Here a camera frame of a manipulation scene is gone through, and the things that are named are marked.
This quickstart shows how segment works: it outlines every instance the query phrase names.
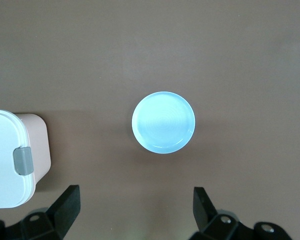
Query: gray table surface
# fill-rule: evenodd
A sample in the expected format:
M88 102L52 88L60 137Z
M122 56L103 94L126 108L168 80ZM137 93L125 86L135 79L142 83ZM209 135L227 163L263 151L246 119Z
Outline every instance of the gray table surface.
M158 91L196 117L165 155L131 128ZM52 162L7 225L79 184L65 239L186 240L198 186L300 240L300 1L1 0L0 109L45 120Z

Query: round blue plate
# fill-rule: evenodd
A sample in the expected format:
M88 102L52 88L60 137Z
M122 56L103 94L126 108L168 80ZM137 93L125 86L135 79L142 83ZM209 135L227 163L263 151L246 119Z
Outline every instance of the round blue plate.
M160 91L146 96L135 108L132 131L137 141L157 154L183 148L195 130L195 114L181 96Z

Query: light blue lid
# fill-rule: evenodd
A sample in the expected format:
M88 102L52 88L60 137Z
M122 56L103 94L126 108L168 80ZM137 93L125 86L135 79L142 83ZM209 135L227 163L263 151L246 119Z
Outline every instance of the light blue lid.
M195 130L195 114L181 96L160 91L146 96L135 108L132 131L137 141L157 154L183 148Z
M16 115L0 110L0 208L25 203L35 186L27 129Z

